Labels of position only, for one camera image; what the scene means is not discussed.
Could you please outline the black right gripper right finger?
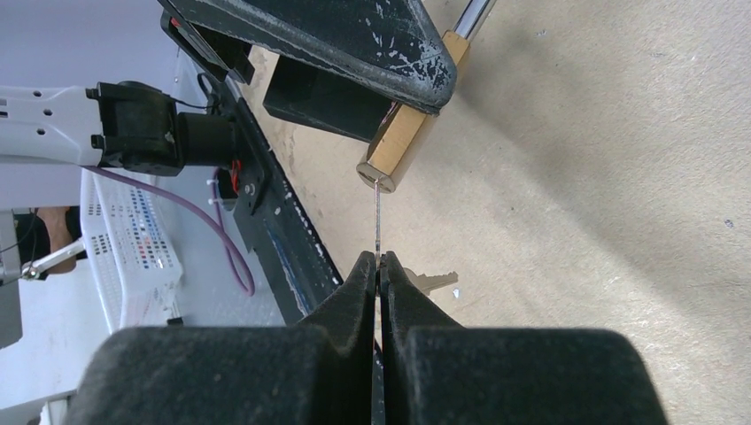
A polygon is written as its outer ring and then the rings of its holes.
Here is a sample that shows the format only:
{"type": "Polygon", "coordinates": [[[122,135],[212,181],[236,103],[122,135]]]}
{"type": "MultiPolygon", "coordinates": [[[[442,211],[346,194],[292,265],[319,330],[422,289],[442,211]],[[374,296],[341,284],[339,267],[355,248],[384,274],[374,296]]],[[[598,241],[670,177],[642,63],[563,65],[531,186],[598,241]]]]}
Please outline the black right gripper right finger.
{"type": "Polygon", "coordinates": [[[663,424],[645,363],[601,328],[466,328],[380,261],[390,424],[663,424]]]}

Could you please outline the large brass padlock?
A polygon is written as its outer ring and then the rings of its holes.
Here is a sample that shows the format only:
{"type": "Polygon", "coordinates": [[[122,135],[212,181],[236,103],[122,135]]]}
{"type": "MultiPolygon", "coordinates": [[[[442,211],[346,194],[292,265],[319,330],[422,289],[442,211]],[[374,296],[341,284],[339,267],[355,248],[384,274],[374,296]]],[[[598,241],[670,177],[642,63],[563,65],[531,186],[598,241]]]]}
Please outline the large brass padlock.
{"type": "MultiPolygon", "coordinates": [[[[471,43],[495,4],[495,0],[469,1],[454,28],[442,36],[459,78],[468,63],[471,43]]],[[[356,166],[360,178],[378,196],[394,192],[428,139],[436,120],[435,116],[410,106],[394,104],[356,166]]]]}

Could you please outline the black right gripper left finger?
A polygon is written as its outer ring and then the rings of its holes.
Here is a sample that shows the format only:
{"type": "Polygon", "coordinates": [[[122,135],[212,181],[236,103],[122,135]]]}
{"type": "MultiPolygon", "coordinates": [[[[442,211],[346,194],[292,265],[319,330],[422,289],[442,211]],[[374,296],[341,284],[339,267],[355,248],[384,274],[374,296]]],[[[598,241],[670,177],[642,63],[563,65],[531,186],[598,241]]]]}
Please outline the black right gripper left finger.
{"type": "Polygon", "coordinates": [[[285,327],[139,327],[89,363],[67,424],[368,424],[377,261],[285,327]]]}

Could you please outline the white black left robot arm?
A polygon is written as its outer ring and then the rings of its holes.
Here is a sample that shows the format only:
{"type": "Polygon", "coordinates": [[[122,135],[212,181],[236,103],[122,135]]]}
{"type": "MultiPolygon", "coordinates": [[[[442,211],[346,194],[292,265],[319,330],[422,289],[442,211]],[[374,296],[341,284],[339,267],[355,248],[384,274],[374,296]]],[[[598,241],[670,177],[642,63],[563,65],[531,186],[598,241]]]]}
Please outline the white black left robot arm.
{"type": "MultiPolygon", "coordinates": [[[[260,46],[428,114],[448,103],[458,80],[419,1],[165,1],[162,7],[183,47],[217,79],[260,46]]],[[[216,103],[179,112],[173,97],[136,81],[1,90],[4,163],[175,176],[186,166],[228,166],[238,140],[235,123],[216,103]]]]}

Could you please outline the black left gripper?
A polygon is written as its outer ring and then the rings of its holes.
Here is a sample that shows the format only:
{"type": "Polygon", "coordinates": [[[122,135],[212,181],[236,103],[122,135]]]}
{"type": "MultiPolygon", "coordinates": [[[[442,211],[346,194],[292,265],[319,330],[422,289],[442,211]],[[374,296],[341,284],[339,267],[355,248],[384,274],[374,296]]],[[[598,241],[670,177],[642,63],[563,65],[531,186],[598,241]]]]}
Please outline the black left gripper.
{"type": "Polygon", "coordinates": [[[251,44],[270,50],[280,57],[263,100],[269,115],[364,143],[376,135],[391,100],[436,114],[458,80],[421,1],[197,0],[162,6],[162,30],[216,81],[229,77],[249,85],[251,44]]]}

